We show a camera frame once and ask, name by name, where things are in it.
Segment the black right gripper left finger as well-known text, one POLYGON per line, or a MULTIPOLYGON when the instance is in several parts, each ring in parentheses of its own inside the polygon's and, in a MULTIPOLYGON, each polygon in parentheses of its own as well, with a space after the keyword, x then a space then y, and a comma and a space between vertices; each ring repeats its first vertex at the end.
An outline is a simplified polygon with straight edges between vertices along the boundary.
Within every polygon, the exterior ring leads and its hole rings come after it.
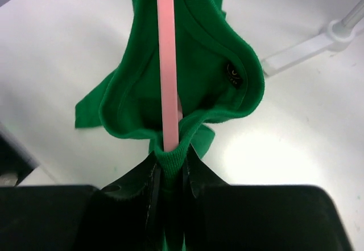
POLYGON ((150 154, 102 189, 1 188, 2 250, 162 250, 161 169, 150 154))

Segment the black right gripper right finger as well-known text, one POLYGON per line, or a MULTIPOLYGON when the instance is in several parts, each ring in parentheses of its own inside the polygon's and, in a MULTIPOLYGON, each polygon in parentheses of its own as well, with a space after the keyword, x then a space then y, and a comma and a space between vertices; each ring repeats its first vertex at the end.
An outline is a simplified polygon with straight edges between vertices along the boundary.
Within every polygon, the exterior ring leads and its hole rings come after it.
POLYGON ((352 250, 336 207, 310 185, 231 185, 188 149, 183 165, 188 250, 352 250))

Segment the pink plastic hanger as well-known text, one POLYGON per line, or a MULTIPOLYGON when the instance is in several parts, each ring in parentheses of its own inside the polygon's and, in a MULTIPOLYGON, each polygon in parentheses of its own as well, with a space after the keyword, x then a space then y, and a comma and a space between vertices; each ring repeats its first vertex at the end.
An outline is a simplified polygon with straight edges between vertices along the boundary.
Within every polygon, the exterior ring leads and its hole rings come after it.
POLYGON ((179 97, 174 0, 157 0, 163 149, 170 152, 179 144, 179 97))

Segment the green t shirt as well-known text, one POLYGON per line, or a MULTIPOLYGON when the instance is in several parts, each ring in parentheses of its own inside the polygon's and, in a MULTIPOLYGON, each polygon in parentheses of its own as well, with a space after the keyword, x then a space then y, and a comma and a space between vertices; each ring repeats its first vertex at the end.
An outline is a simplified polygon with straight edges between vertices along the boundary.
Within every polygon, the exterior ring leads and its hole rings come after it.
POLYGON ((174 0, 177 91, 183 117, 179 145, 163 149, 156 0, 132 0, 133 24, 120 65, 75 107, 75 128, 102 126, 121 139, 148 139, 171 197, 193 147, 203 157, 214 139, 209 125, 252 113, 264 94, 253 49, 228 25, 222 0, 174 0))

